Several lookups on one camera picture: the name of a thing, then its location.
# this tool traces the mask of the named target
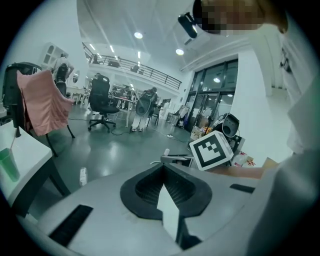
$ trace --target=ceiling light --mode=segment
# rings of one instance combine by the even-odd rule
[[[176,49],[176,54],[178,54],[178,55],[184,55],[184,51],[183,50],[181,50],[181,49]]]
[[[134,36],[135,36],[136,38],[138,38],[138,39],[141,39],[141,38],[144,37],[144,36],[143,36],[141,33],[139,33],[139,32],[135,32],[135,33],[134,33]]]

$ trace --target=pink cloth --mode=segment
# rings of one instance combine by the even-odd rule
[[[32,75],[17,71],[17,83],[22,93],[24,116],[27,112],[37,136],[68,125],[68,115],[74,100],[61,94],[50,70]]]

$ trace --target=concrete floor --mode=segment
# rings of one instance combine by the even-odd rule
[[[148,128],[143,132],[124,133],[114,135],[107,133],[107,129],[98,124],[88,131],[92,112],[87,105],[75,105],[69,114],[69,127],[75,138],[72,139],[67,128],[52,131],[49,139],[56,150],[58,157],[54,163],[63,181],[71,192],[80,188],[79,175],[82,167],[87,168],[88,182],[103,176],[127,172],[139,166],[146,166],[153,161],[159,161],[165,149],[170,149],[170,154],[189,154],[187,143],[190,133],[173,127],[165,120],[160,119],[158,126],[156,118],[150,121]],[[119,113],[116,119],[115,134],[129,131],[126,128],[126,114]],[[130,117],[132,124],[134,114]],[[181,141],[167,138],[172,134]],[[45,136],[37,138],[48,146]],[[34,199],[29,213],[38,219],[50,206],[61,200],[61,195],[56,191],[51,181],[47,180]]]

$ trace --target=green cup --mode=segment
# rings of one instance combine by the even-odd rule
[[[16,182],[19,179],[20,173],[18,171],[12,150],[9,148],[5,148],[0,151],[0,165],[13,182]]]

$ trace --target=white wall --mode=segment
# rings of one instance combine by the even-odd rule
[[[266,97],[264,78],[253,49],[238,53],[239,68],[231,113],[240,120],[242,150],[261,167],[269,157],[281,162],[292,154],[287,146],[291,121],[290,102],[285,90],[274,89]]]
[[[49,42],[69,54],[74,72],[80,71],[75,85],[83,87],[89,66],[79,31],[77,0],[47,0],[29,17],[12,42],[0,68],[0,91],[6,66],[14,62],[41,64],[40,55]],[[74,84],[72,77],[68,86]]]

